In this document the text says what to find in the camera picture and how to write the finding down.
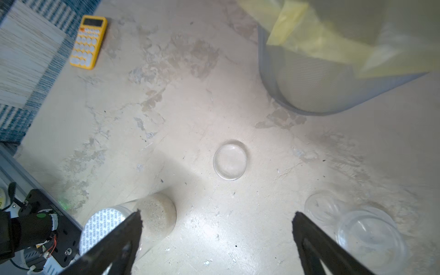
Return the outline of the clear large jar lid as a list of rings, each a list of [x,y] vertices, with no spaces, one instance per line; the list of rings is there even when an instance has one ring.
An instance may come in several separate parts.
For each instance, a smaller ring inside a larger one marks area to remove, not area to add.
[[[239,140],[222,143],[213,156],[215,173],[226,181],[238,180],[245,174],[247,166],[248,152]]]

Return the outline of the small jar with rice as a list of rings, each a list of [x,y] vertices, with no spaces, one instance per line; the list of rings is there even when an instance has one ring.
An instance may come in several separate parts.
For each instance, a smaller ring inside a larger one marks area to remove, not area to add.
[[[374,274],[403,273],[407,246],[396,223],[383,210],[319,191],[307,198],[304,213]]]

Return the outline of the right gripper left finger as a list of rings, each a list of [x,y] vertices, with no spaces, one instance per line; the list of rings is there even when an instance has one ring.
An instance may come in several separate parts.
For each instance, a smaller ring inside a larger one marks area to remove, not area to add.
[[[130,275],[142,235],[140,210],[130,214],[120,225],[81,256],[63,275]]]

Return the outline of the bin with yellow bag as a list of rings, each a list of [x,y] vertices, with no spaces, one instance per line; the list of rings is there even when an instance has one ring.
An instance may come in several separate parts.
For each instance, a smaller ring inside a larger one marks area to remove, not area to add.
[[[239,1],[258,68],[283,107],[345,111],[440,68],[438,1]]]

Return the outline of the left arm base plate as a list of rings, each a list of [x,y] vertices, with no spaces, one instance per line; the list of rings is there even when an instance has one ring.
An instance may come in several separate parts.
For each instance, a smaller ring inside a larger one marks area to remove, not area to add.
[[[49,245],[52,259],[66,268],[79,254],[82,228],[40,189],[31,190],[18,211],[17,250]]]

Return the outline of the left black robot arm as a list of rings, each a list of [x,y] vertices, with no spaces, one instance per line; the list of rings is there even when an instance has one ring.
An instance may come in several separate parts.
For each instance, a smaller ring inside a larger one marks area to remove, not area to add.
[[[12,259],[15,252],[49,240],[58,228],[58,215],[33,213],[12,218],[1,213],[1,263]]]

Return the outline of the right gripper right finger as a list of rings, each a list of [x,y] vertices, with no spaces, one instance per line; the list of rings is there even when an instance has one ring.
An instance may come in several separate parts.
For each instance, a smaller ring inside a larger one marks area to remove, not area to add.
[[[323,265],[333,275],[372,274],[302,212],[293,217],[292,234],[306,275],[325,275]]]

